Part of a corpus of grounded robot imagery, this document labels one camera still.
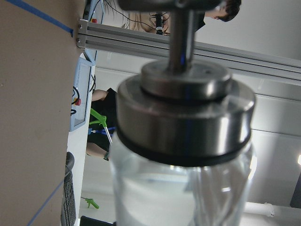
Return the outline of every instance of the cardboard surface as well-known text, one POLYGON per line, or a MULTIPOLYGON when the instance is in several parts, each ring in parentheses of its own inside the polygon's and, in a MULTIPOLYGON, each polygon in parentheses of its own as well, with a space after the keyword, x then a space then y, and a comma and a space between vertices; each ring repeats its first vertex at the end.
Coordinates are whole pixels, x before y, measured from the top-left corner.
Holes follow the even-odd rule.
MULTIPOLYGON (((27 2, 73 29, 84 10, 80 0, 27 2)), ((69 33, 7 1, 0 2, 0 18, 0 219, 27 225, 64 178, 81 51, 69 33)), ((61 199, 51 202, 60 210, 61 199)))

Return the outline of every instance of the blue tape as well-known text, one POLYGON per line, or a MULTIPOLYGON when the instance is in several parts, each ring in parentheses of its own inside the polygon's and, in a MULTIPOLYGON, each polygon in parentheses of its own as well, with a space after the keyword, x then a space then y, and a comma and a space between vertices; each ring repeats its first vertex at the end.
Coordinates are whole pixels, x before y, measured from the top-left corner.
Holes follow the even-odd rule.
POLYGON ((37 216, 41 213, 41 211, 44 209, 44 207, 47 205, 47 203, 49 202, 49 200, 52 198, 52 196, 57 192, 57 190, 62 186, 64 180, 62 180, 60 182, 60 184, 55 188, 55 190, 50 194, 50 196, 46 199, 46 201, 43 203, 43 205, 38 209, 38 211, 36 212, 35 215, 33 215, 33 217, 31 218, 31 220, 29 221, 29 223, 27 224, 27 226, 32 225, 32 223, 34 222, 34 220, 37 218, 37 216))
POLYGON ((54 24, 55 26, 58 26, 59 28, 62 28, 64 31, 68 32, 71 34, 71 36, 73 36, 73 29, 71 29, 70 27, 62 24, 61 22, 59 22, 58 20, 54 19, 53 17, 43 13, 42 11, 38 10, 37 8, 29 5, 28 3, 22 1, 22 0, 6 0, 9 3, 18 6, 52 24, 54 24))

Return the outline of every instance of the metal rod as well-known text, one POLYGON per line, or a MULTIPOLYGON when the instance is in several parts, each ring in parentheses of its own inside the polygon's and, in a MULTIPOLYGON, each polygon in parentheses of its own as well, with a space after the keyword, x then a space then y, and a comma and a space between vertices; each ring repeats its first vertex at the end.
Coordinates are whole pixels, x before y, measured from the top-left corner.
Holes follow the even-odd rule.
POLYGON ((190 68, 197 24, 194 10, 175 10, 171 13, 169 70, 183 72, 190 68))

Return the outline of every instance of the green air blow gun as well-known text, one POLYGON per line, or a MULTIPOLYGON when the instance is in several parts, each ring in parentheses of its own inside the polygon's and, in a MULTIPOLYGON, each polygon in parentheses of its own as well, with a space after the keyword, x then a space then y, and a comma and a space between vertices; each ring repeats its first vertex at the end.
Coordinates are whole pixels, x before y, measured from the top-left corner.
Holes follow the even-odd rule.
POLYGON ((107 124, 106 124, 107 117, 106 116, 101 115, 100 113, 95 111, 93 108, 91 108, 90 114, 93 115, 98 120, 89 122, 89 125, 98 123, 99 125, 102 124, 103 127, 107 127, 107 124))
POLYGON ((85 198, 85 201, 88 203, 88 208, 90 207, 90 204, 92 204, 92 206, 94 206, 96 209, 99 209, 99 205, 97 205, 97 203, 94 202, 93 199, 86 199, 85 198))

